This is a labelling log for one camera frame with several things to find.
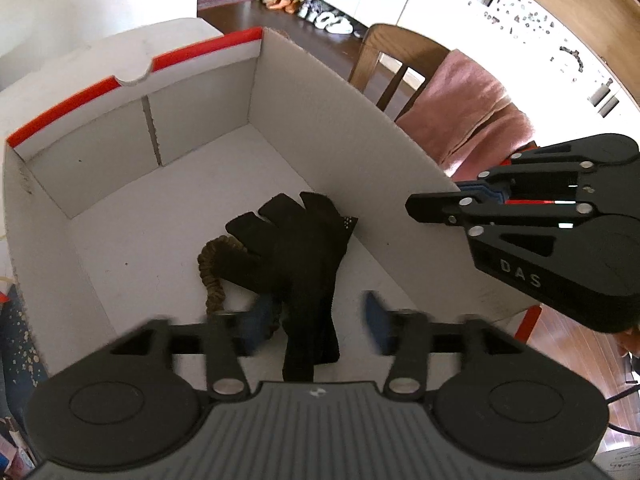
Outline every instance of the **cardboard box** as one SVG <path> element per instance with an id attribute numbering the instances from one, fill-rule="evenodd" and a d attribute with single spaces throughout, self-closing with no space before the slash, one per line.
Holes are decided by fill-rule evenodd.
<path id="1" fill-rule="evenodd" d="M 411 193 L 456 186 L 356 89 L 272 30 L 212 38 L 205 25 L 107 38 L 0 94 L 12 114 L 6 232 L 50 373 L 149 317 L 199 321 L 201 248 L 279 192 L 312 189 L 360 218 L 334 297 L 342 357 L 318 381 L 386 376 L 362 323 L 363 290 L 444 321 L 501 320 L 535 303 L 477 271 L 461 229 L 409 218 Z M 195 29 L 197 43 L 184 32 Z M 250 300 L 228 291 L 231 310 Z M 243 362 L 252 384 L 280 378 L 281 332 Z M 200 386 L 202 362 L 185 356 L 181 374 Z"/>

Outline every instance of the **pink cloth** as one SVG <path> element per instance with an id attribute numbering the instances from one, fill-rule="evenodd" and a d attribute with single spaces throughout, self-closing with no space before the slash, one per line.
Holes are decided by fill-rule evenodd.
<path id="1" fill-rule="evenodd" d="M 504 86 L 459 50 L 449 53 L 396 123 L 447 174 L 468 175 L 480 168 L 473 179 L 533 136 L 529 120 L 511 105 Z"/>

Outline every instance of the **chair backrest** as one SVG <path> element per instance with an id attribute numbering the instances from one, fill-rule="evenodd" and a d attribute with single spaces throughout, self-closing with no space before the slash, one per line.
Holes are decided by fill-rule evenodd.
<path id="1" fill-rule="evenodd" d="M 349 76 L 349 83 L 361 92 L 364 92 L 376 69 L 380 53 L 387 54 L 402 63 L 400 70 L 391 79 L 376 104 L 382 111 L 391 101 L 408 68 L 424 77 L 424 82 L 398 114 L 400 117 L 411 108 L 418 95 L 422 93 L 437 68 L 447 57 L 449 49 L 406 28 L 385 23 L 372 25 L 362 41 L 358 60 Z"/>

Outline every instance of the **dark wooden floor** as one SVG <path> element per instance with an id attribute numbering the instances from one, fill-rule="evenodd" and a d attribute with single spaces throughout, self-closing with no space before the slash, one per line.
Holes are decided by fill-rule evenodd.
<path id="1" fill-rule="evenodd" d="M 257 2 L 245 2 L 202 10 L 198 16 L 225 34 L 255 26 L 271 27 L 289 37 L 329 68 L 347 79 L 358 57 L 360 40 L 354 36 L 336 36 L 316 29 L 295 15 L 267 10 Z M 365 95 L 376 102 L 391 79 L 391 72 L 380 67 Z M 387 114 L 396 117 L 412 94 L 403 85 L 391 101 Z M 597 334 L 556 311 L 545 308 L 529 340 L 530 345 L 595 384 L 606 397 L 622 391 L 625 377 L 615 345 L 608 336 Z M 618 426 L 640 431 L 640 398 L 636 395 L 611 406 L 611 421 Z M 607 430 L 600 450 L 640 444 L 640 438 Z"/>

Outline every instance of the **glove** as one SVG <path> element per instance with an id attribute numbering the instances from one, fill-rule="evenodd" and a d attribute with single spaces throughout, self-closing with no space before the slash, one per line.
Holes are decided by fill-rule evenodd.
<path id="1" fill-rule="evenodd" d="M 258 213 L 226 225 L 247 249 L 216 245 L 212 272 L 224 280 L 282 301 L 289 337 L 282 368 L 285 381 L 313 381 L 314 364 L 340 357 L 332 320 L 335 277 L 357 218 L 342 217 L 327 197 L 300 193 L 305 207 L 280 194 Z"/>

